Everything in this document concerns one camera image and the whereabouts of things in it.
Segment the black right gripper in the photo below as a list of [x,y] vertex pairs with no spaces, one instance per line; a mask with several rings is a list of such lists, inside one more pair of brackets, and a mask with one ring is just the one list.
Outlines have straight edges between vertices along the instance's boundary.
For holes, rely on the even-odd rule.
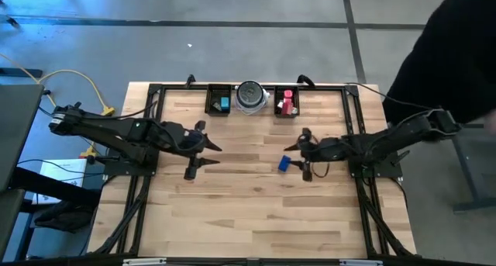
[[347,158],[346,145],[339,138],[324,138],[320,142],[312,142],[314,136],[309,128],[303,128],[301,142],[284,148],[284,151],[301,151],[304,161],[291,161],[291,165],[302,169],[304,181],[312,181],[313,163],[344,161]]

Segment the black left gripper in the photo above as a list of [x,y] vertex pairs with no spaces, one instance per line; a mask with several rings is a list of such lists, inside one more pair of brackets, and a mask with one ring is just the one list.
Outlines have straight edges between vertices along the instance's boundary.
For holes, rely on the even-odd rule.
[[205,148],[214,151],[222,151],[222,149],[215,145],[209,138],[208,135],[203,133],[205,130],[205,121],[198,121],[195,124],[194,129],[203,133],[204,142],[202,145],[196,147],[184,148],[182,146],[184,137],[188,135],[188,131],[180,123],[165,122],[164,127],[167,130],[167,135],[170,137],[170,145],[174,148],[177,154],[183,157],[188,157],[188,166],[184,173],[185,180],[194,180],[197,175],[197,170],[206,165],[219,164],[219,161],[214,161],[210,159],[199,159],[197,154],[201,153]]

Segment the black mesh basket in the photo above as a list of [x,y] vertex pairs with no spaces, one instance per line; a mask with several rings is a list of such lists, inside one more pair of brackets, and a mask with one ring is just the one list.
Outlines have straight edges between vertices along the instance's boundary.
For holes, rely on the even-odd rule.
[[[293,102],[293,108],[298,108],[298,113],[296,115],[291,115],[291,116],[283,116],[281,115],[281,109],[279,109],[277,107],[277,104],[279,103],[279,101],[283,101],[284,100],[284,90],[287,90],[287,89],[290,89],[292,90],[293,92],[293,95],[291,97],[291,100]],[[299,111],[300,111],[300,107],[299,107],[299,90],[297,87],[295,86],[276,86],[274,88],[274,115],[276,117],[280,117],[280,118],[294,118],[296,116],[299,115]]]
[[[232,85],[226,84],[208,84],[205,100],[205,113],[209,116],[228,116],[231,109]],[[229,97],[230,108],[226,111],[217,111],[212,107],[213,103],[220,104],[221,97]]]

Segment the black clamp lever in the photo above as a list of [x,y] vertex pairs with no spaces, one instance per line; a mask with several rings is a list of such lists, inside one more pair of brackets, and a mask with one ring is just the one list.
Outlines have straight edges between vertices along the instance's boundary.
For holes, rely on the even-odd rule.
[[113,156],[89,156],[87,157],[87,160],[89,163],[95,163],[95,162],[99,162],[99,163],[102,163],[102,164],[105,164],[107,162],[116,162],[116,161],[119,161],[119,156],[117,157],[113,157]]
[[406,150],[402,153],[400,153],[394,160],[391,161],[391,165],[393,167],[397,167],[400,162],[405,158],[407,157],[408,155],[410,154],[410,150]]

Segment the white paper booklet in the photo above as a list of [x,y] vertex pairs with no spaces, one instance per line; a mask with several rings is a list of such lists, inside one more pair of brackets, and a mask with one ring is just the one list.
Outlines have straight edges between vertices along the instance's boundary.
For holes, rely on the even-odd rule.
[[81,187],[86,166],[85,159],[42,160],[40,174]]

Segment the black beam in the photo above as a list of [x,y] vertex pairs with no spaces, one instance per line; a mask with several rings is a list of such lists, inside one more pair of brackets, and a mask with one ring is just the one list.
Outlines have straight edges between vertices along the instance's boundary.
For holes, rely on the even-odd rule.
[[93,207],[99,203],[100,199],[100,194],[96,191],[58,181],[19,167],[13,171],[9,187],[21,188],[28,192]]

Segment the black bag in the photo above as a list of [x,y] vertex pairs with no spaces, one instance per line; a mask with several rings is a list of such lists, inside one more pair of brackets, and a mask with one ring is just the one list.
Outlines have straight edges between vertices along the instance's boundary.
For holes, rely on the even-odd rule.
[[94,209],[92,206],[61,201],[42,212],[34,223],[37,227],[75,233],[91,222]]

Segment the person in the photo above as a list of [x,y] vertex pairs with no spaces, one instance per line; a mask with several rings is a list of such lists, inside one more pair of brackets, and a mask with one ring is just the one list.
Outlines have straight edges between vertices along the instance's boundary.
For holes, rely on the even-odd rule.
[[391,125],[434,108],[458,123],[496,112],[496,0],[444,0],[383,101]]

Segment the black desk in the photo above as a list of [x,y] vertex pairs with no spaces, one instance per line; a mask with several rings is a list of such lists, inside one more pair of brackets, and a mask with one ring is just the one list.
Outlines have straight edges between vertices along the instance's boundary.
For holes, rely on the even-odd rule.
[[0,85],[0,192],[8,188],[44,88]]

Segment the black flat bar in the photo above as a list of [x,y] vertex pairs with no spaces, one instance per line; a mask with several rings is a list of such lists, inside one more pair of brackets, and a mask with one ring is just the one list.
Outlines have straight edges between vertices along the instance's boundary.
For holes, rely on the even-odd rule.
[[43,76],[43,71],[39,69],[26,69],[24,71],[20,68],[0,67],[0,76],[18,78],[41,78]]

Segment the black metal table frame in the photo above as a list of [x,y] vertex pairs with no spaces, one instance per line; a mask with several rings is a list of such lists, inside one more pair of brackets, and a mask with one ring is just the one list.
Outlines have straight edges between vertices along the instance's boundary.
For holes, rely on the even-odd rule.
[[357,180],[345,162],[317,164],[303,181],[296,167],[277,167],[303,128],[318,138],[353,131],[373,133],[385,126],[376,85],[341,88],[319,84],[300,89],[300,113],[274,115],[272,105],[247,116],[205,113],[206,85],[133,82],[124,113],[162,97],[164,119],[193,126],[206,122],[219,151],[207,150],[209,166],[192,181],[187,161],[161,154],[142,213],[133,218],[120,249],[136,246],[141,257],[364,258],[367,249],[387,249],[373,222],[362,223]]

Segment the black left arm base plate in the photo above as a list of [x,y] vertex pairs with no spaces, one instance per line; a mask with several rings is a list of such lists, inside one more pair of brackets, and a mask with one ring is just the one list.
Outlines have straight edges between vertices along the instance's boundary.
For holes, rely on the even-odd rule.
[[104,174],[109,176],[141,176],[155,175],[157,163],[154,161],[135,164],[127,161],[110,160],[105,162]]

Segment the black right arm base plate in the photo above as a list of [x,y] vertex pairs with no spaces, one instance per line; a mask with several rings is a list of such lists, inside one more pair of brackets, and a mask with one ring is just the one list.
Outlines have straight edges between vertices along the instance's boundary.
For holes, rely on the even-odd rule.
[[402,177],[400,155],[397,151],[372,161],[351,157],[348,162],[352,178],[399,178]]

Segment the silver bracket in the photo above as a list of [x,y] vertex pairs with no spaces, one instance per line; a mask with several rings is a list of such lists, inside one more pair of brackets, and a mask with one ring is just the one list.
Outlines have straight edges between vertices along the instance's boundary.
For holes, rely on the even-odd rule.
[[166,264],[165,258],[157,257],[125,259],[122,262],[122,266],[164,266]]
[[384,266],[384,262],[375,260],[342,259],[339,261],[339,266]]

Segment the grey metal table frame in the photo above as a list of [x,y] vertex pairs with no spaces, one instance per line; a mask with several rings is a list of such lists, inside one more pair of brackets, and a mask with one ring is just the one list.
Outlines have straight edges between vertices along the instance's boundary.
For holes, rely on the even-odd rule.
[[496,207],[496,136],[483,123],[468,123],[452,139],[471,200],[453,206],[454,212]]

